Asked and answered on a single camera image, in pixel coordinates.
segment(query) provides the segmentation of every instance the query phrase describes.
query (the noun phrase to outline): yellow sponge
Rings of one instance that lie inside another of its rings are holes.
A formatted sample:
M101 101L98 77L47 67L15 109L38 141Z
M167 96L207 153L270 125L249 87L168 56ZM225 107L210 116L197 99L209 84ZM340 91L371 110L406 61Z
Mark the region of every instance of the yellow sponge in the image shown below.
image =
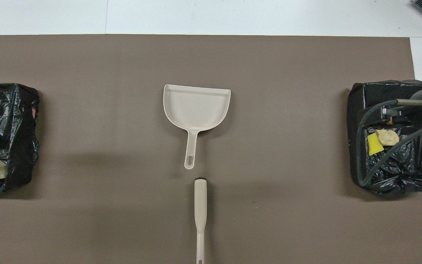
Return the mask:
M382 147L382 144L380 144L379 138L375 133L367 136L367 145L369 147L369 156L384 150L384 147Z

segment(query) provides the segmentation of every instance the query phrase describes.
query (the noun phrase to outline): brown surface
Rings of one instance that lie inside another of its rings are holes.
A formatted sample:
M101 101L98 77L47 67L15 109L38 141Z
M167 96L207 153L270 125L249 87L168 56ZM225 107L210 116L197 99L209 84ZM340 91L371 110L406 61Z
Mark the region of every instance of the brown surface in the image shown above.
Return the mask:
M0 82L42 95L35 177L0 195L0 263L194 263L200 176L208 264L422 263L422 194L356 187L345 128L354 82L410 78L407 38L0 36ZM232 91L191 171L166 83Z

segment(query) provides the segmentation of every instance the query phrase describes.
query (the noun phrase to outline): dustpan handle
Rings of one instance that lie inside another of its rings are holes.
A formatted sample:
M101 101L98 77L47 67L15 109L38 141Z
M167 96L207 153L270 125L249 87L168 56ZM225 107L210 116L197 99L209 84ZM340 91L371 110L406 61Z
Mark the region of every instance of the dustpan handle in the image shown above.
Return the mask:
M192 169L195 165L195 150L196 138L198 137L197 131L188 131L188 142L186 143L185 154L185 168Z
M208 215L207 184L205 179L195 180L196 264L204 264L204 228Z

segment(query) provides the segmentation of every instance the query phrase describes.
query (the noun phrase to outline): dustpan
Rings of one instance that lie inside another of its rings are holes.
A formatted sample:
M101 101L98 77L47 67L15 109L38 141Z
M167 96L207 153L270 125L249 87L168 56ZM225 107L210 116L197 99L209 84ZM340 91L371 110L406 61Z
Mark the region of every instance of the dustpan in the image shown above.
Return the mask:
M231 90L169 85L164 87L164 112L177 127L188 132L185 168L195 165L196 138L226 117Z

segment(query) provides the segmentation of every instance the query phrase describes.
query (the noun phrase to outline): black plastic bag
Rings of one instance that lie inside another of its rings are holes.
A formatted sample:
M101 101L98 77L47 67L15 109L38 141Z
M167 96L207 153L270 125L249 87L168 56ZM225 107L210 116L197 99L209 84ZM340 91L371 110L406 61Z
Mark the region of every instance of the black plastic bag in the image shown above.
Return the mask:
M409 99L422 90L422 82L417 80L356 83L348 97L347 130L351 177L355 184L376 194L403 194L422 192L422 135L397 150L375 173L367 185L361 186L356 173L356 131L359 125L358 112L378 103L394 99ZM400 139L416 131L412 125L379 125L364 130L360 157L362 179L377 161L388 151L369 156L367 136L375 129L389 129Z
M6 164L5 179L0 179L0 193L20 187L32 179L37 160L35 137L40 100L34 88L20 84L0 84L0 161Z

